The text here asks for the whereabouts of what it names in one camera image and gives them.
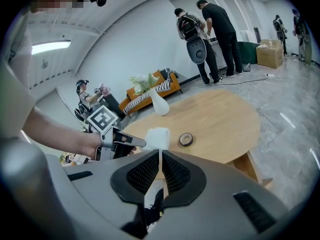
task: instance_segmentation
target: white vase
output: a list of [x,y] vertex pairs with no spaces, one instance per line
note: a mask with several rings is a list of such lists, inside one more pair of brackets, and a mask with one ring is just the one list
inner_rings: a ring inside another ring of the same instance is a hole
[[160,116],[165,116],[169,113],[170,107],[164,98],[160,97],[155,88],[148,90],[148,94],[152,99],[155,112]]

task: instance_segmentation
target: white ceiling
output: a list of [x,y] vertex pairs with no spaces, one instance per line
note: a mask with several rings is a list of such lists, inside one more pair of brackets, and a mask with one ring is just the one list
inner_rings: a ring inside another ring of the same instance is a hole
[[71,40],[67,49],[38,53],[32,56],[29,85],[46,84],[66,72],[77,72],[94,43],[122,15],[146,0],[107,0],[105,6],[85,2],[83,8],[61,8],[31,14],[28,29],[33,44]]

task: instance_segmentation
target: black cord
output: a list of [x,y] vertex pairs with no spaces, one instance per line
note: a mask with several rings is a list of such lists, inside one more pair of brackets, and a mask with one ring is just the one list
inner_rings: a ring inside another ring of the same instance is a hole
[[244,82],[237,82],[237,83],[220,83],[220,84],[209,84],[209,86],[236,86],[236,85],[240,85],[243,83],[250,83],[250,82],[255,82],[255,81],[262,81],[262,80],[266,80],[269,78],[269,75],[266,74],[266,78],[263,79],[256,79],[256,80],[251,80],[251,81],[244,81]]

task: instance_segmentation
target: sofa armrest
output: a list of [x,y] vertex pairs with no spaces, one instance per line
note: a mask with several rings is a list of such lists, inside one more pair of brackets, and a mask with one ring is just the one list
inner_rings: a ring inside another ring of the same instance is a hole
[[119,109],[124,113],[124,109],[125,109],[125,107],[129,104],[131,102],[131,100],[128,98],[128,97],[126,97],[125,99],[124,99],[124,101],[122,101],[120,104],[119,104]]
[[178,82],[178,79],[176,78],[176,74],[174,72],[171,72],[170,73],[170,77],[171,77],[171,80],[174,84],[174,87],[177,89],[177,90],[180,90],[180,84]]

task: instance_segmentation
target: orange cushion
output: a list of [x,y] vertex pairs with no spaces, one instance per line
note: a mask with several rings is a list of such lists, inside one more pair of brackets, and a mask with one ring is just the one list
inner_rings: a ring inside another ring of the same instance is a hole
[[[165,81],[165,78],[163,77],[163,75],[161,74],[161,72],[159,70],[157,70],[156,72],[154,72],[152,74],[154,77],[159,78],[158,81],[155,83],[154,86],[157,86],[161,83],[163,83]],[[126,90],[126,93],[129,95],[130,99],[133,101],[135,98],[137,98],[138,96],[135,94],[135,89],[132,87],[129,90]]]

